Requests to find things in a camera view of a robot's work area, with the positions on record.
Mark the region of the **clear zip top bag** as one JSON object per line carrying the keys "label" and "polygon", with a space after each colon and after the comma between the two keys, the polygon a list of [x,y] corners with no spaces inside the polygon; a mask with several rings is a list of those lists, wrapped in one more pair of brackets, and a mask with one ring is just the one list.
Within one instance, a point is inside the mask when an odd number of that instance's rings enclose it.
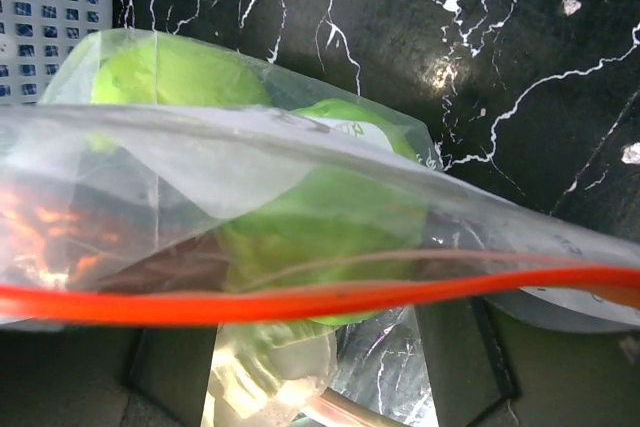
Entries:
{"label": "clear zip top bag", "polygon": [[442,172],[425,125],[224,48],[85,37],[1,107],[1,323],[209,327],[200,426],[395,426],[396,306],[491,295],[549,330],[639,326],[639,247]]}

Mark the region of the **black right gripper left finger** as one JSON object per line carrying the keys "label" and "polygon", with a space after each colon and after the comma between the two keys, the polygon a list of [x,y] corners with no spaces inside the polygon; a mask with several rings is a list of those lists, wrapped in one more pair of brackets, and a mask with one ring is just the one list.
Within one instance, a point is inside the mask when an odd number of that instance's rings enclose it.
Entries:
{"label": "black right gripper left finger", "polygon": [[215,328],[6,324],[4,426],[198,426]]}

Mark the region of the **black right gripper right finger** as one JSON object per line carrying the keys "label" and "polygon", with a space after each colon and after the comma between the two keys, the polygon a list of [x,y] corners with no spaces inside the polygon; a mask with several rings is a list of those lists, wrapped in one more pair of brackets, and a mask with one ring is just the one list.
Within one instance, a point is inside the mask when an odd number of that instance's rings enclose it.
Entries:
{"label": "black right gripper right finger", "polygon": [[439,425],[638,425],[638,327],[554,308],[530,323],[480,297],[415,312]]}

